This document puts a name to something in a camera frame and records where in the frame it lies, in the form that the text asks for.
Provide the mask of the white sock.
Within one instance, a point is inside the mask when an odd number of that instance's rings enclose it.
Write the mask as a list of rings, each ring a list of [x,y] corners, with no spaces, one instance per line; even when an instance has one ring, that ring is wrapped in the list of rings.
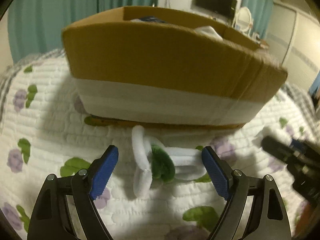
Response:
[[[211,26],[198,27],[194,29],[197,33],[206,35],[210,38],[222,41],[223,38],[216,32],[216,30]]]

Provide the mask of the blue floral tissue pack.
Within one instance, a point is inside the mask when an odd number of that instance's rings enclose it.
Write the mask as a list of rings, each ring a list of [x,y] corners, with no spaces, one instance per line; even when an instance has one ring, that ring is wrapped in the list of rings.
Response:
[[[153,16],[135,18],[135,19],[132,19],[131,22],[166,23],[165,21],[160,20],[159,18],[156,18]]]

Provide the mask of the floral quilted white blanket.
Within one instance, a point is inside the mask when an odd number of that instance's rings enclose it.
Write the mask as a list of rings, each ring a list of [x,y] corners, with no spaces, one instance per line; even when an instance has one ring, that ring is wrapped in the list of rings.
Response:
[[[22,239],[27,237],[29,219],[48,174],[73,175],[87,168],[109,145],[117,146],[119,160],[96,204],[114,239],[163,239],[176,228],[196,235],[209,230],[209,220],[217,219],[225,201],[207,177],[155,183],[145,197],[136,198],[131,129],[90,126],[84,119],[70,99],[57,105],[46,100],[41,110],[30,106],[16,112],[9,105],[1,116],[1,210]],[[319,140],[317,121],[313,127],[302,118],[297,121],[297,125],[283,126],[279,116],[270,116],[266,120],[254,118],[237,131],[147,129],[145,133],[168,147],[209,145],[231,167],[248,176],[272,175],[294,228],[304,199],[293,190],[293,177],[286,167],[256,148],[252,141],[267,125],[281,128],[297,139]]]

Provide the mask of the white louvered wardrobe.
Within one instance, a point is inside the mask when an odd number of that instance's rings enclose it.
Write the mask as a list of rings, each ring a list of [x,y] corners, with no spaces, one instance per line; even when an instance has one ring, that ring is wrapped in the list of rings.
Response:
[[[309,90],[319,73],[319,21],[274,3],[265,39],[269,52],[287,69],[287,82]]]

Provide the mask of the white oval vanity mirror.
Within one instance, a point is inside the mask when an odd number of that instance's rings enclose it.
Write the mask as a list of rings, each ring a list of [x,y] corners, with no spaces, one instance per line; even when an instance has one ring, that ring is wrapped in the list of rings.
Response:
[[[253,18],[248,7],[241,7],[236,13],[234,27],[243,34],[249,34],[253,27]]]

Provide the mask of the teal curtain by wardrobe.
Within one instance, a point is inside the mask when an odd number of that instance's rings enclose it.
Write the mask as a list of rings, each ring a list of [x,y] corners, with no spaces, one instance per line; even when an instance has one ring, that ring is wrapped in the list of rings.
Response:
[[[273,0],[242,0],[242,7],[247,7],[253,18],[254,33],[264,39],[273,9]]]

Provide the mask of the brown cardboard box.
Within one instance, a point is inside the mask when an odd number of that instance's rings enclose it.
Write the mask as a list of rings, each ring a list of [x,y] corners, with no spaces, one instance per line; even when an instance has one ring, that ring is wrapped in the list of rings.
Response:
[[[131,22],[153,16],[166,23]],[[197,33],[211,26],[222,41]],[[62,31],[69,69],[88,112],[165,124],[254,118],[288,73],[250,38],[174,9],[129,6]]]

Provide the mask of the teal window curtain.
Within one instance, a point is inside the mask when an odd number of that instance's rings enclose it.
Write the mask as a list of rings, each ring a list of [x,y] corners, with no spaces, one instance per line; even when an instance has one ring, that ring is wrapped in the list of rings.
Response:
[[[99,12],[157,0],[13,0],[9,7],[9,45],[14,62],[29,54],[62,48],[61,30]]]

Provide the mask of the black wall television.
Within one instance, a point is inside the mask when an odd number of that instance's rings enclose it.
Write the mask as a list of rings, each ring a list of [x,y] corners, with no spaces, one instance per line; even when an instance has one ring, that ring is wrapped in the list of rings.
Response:
[[[237,0],[194,0],[193,4],[197,8],[231,19],[235,15]]]

